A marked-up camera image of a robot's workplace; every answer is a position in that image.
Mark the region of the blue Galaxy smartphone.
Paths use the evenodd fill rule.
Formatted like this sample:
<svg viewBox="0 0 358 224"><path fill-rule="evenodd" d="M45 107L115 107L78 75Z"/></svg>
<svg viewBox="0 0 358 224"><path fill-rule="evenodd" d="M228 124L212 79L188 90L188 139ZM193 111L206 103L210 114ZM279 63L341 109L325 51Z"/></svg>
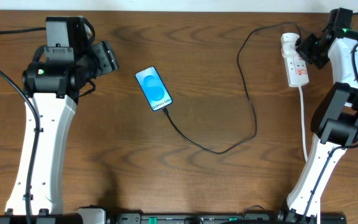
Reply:
<svg viewBox="0 0 358 224"><path fill-rule="evenodd" d="M173 103L172 97L154 66L137 72L135 78L152 111L158 111Z"/></svg>

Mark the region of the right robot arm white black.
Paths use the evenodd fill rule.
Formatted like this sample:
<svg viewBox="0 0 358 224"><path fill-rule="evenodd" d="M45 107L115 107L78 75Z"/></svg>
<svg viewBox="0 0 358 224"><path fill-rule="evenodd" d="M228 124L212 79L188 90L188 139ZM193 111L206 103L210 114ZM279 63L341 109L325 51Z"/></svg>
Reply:
<svg viewBox="0 0 358 224"><path fill-rule="evenodd" d="M278 218L281 222L318 223L319 201L336 164L348 149L358 147L358 31L351 28L353 16L352 10L340 7L329 13L320 37L282 35L286 66L301 76L295 59L319 69L330 63L333 86L312 117L310 154Z"/></svg>

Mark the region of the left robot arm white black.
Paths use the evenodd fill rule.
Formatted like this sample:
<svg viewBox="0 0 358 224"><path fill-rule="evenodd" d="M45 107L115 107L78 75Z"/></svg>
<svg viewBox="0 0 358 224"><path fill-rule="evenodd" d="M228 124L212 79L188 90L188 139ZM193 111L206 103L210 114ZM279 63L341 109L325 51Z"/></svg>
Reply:
<svg viewBox="0 0 358 224"><path fill-rule="evenodd" d="M63 211L62 174L67 137L85 85L118 69L108 41L82 16L46 18L47 43L39 47L17 88L26 125L16 182L0 223L112 223L90 205Z"/></svg>

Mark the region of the white power strip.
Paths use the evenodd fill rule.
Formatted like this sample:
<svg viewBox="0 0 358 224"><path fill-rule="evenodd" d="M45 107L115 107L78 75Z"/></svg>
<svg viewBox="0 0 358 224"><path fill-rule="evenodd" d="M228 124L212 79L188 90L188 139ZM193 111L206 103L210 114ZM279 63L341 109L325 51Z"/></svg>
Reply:
<svg viewBox="0 0 358 224"><path fill-rule="evenodd" d="M280 41L296 41L299 39L296 33L282 34ZM283 58L285 63L285 70L287 74L288 86L293 88L302 87L309 82L306 62L298 56L293 58Z"/></svg>

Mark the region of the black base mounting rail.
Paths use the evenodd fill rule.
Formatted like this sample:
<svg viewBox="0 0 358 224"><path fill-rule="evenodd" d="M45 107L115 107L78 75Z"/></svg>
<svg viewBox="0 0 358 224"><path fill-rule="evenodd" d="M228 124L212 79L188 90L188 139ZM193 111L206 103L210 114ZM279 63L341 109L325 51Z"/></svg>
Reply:
<svg viewBox="0 0 358 224"><path fill-rule="evenodd" d="M268 213L246 213L245 215L142 215L139 213L115 214L111 223L116 224L240 224L240 223L298 223L286 222L284 218L274 218Z"/></svg>

